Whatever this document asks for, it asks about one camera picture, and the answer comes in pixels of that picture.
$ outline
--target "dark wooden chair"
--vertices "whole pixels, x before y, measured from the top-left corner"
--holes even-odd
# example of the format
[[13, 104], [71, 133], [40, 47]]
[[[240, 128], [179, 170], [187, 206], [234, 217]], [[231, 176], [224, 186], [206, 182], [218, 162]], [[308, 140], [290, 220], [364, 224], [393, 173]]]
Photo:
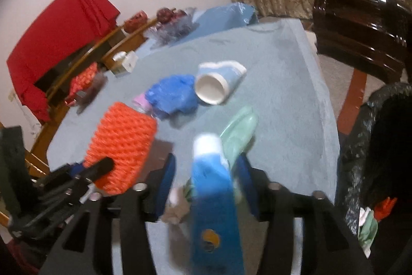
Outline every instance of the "dark wooden chair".
[[411, 70], [407, 42], [411, 12], [397, 0], [315, 0], [318, 53], [386, 83]]

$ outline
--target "white cup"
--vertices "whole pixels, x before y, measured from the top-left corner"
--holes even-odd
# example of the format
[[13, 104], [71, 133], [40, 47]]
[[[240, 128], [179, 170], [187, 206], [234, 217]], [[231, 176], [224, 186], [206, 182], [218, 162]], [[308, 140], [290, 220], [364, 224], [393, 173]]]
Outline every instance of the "white cup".
[[194, 90], [203, 102], [221, 104], [234, 91], [244, 74], [246, 68], [237, 61], [202, 63]]

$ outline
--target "orange trash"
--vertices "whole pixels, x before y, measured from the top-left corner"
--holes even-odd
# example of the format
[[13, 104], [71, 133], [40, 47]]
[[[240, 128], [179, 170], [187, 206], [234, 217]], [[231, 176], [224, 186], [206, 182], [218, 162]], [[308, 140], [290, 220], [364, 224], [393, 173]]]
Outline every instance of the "orange trash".
[[124, 193], [133, 186], [141, 172], [157, 131], [152, 117], [116, 102], [104, 114], [84, 159], [86, 168], [110, 157], [113, 170], [96, 181], [96, 186], [110, 195]]

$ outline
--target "table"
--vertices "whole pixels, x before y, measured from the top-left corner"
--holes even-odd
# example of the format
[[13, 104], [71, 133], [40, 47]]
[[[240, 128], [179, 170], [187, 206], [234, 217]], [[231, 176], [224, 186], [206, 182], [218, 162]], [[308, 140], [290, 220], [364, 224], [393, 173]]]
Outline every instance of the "table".
[[[83, 159], [100, 118], [116, 101], [131, 100], [159, 79], [172, 74], [196, 74], [199, 63], [236, 60], [247, 75], [229, 100], [219, 106], [199, 106], [196, 114], [160, 121], [157, 139], [174, 143], [177, 170], [174, 186], [190, 177], [192, 141], [200, 132], [220, 134], [230, 118], [251, 105], [260, 121], [248, 157], [252, 166], [291, 191], [309, 195], [323, 190], [333, 200], [339, 141], [329, 92], [299, 20], [283, 19], [209, 35], [174, 47], [163, 47], [141, 58], [132, 74], [115, 78], [81, 115], [71, 109], [47, 152], [51, 170]], [[256, 274], [266, 223], [257, 223], [245, 204], [238, 209], [247, 274]], [[188, 270], [187, 223], [147, 224], [159, 275]], [[294, 271], [300, 265], [302, 225], [297, 221]], [[121, 274], [119, 245], [113, 235], [115, 274]]]

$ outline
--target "crumpled blue plastic bag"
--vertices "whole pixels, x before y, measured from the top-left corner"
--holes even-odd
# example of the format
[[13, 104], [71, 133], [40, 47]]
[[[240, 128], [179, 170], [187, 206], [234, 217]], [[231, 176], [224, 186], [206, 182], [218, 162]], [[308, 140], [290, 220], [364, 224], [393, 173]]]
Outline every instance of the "crumpled blue plastic bag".
[[172, 75], [161, 79], [145, 94], [155, 114], [166, 117], [175, 112], [192, 113], [197, 109], [198, 98], [194, 91], [193, 75]]

